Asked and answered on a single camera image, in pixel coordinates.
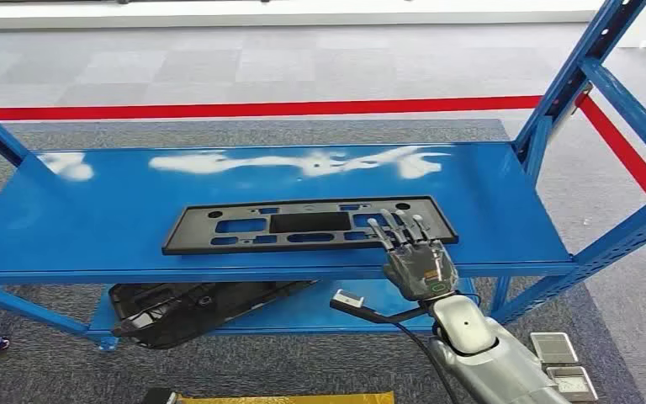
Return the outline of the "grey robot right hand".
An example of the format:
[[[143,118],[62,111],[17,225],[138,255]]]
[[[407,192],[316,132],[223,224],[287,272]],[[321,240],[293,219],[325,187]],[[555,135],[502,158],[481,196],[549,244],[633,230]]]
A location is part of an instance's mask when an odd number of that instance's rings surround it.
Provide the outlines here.
[[[453,295],[458,290],[458,271],[424,218],[402,210],[391,213],[382,209],[380,215],[390,225],[389,231],[374,218],[367,219],[367,224],[387,254],[384,274],[402,296],[418,301]]]

